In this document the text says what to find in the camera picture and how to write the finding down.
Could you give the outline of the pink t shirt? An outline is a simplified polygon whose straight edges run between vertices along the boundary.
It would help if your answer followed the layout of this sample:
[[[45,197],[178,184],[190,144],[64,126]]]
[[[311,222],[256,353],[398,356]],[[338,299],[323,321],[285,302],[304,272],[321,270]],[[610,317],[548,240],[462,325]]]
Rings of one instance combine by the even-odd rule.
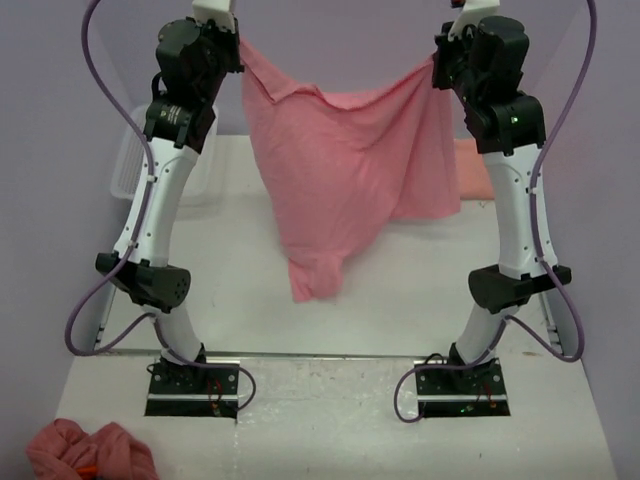
[[[335,296],[344,262],[392,220],[460,209],[452,102],[427,59],[380,89],[329,93],[240,47],[242,101],[293,299]]]

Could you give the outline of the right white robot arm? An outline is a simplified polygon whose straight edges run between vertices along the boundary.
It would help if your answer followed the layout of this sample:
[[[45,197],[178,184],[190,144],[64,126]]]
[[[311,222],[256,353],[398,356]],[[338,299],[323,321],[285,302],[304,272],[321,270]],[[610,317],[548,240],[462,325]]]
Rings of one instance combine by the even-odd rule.
[[[461,12],[443,25],[435,42],[432,84],[451,90],[489,174],[499,233],[495,265],[472,271],[474,306],[450,348],[448,385],[467,393],[482,379],[505,319],[531,297],[571,280],[551,243],[542,182],[536,162],[546,141],[539,100],[520,90],[529,38],[517,20],[495,8]]]

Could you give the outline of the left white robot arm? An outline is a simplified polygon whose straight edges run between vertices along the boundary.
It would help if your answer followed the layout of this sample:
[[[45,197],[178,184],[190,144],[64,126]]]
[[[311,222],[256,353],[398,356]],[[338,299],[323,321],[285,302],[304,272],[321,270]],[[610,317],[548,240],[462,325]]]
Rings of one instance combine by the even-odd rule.
[[[170,240],[186,182],[203,151],[214,103],[229,73],[244,67],[238,22],[231,13],[170,22],[158,34],[159,71],[139,136],[145,150],[125,227],[112,252],[97,256],[98,272],[152,320],[172,380],[195,393],[208,379],[204,346],[185,306],[188,270],[169,262]]]

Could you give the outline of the folded salmon t shirt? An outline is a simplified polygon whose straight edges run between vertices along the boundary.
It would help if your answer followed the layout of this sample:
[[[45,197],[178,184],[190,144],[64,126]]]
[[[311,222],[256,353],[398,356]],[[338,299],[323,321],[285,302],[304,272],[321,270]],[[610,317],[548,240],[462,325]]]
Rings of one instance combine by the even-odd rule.
[[[493,200],[494,191],[483,157],[477,152],[476,142],[473,139],[455,139],[454,149],[460,198]]]

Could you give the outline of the white plastic basket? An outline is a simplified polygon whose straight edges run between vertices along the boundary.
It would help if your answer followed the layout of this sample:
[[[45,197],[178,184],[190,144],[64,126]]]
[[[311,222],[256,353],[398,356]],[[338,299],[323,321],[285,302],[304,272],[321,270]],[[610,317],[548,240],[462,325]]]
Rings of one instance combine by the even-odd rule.
[[[181,207],[199,206],[208,198],[209,178],[219,124],[217,106],[213,107],[213,112],[215,115],[214,123],[206,136],[203,151],[185,184],[179,203]],[[110,184],[110,192],[113,197],[121,200],[133,200],[143,158],[144,148],[131,128],[128,127],[118,151]]]

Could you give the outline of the crumpled salmon shirt pile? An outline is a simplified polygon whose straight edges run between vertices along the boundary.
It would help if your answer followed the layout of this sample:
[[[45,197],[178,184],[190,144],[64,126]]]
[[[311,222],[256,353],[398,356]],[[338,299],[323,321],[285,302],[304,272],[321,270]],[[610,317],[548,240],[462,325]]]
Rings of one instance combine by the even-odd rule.
[[[157,479],[149,447],[111,422],[88,433],[73,420],[58,418],[26,447],[38,479]]]

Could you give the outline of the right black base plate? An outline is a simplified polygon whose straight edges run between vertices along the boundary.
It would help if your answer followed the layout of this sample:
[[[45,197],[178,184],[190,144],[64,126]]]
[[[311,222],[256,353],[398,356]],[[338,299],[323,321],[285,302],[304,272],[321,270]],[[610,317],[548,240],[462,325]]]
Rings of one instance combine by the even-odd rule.
[[[429,369],[415,374],[419,415],[431,418],[511,415],[500,361],[465,371]]]

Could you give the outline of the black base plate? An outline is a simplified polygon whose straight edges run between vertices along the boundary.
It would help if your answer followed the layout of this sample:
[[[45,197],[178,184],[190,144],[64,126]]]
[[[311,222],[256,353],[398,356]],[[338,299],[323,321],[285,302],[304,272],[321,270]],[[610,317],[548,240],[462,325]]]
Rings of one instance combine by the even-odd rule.
[[[429,369],[415,374],[419,415],[431,418],[511,415],[500,361],[465,371]]]
[[[147,366],[146,417],[237,419],[238,371],[195,368],[159,359]]]

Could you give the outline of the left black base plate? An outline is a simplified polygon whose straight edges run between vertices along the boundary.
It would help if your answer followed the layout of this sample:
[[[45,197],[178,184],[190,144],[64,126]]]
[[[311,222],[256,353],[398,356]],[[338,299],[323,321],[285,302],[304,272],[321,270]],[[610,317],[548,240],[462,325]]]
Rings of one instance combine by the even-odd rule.
[[[147,366],[146,417],[237,419],[238,371],[195,368],[159,359]]]

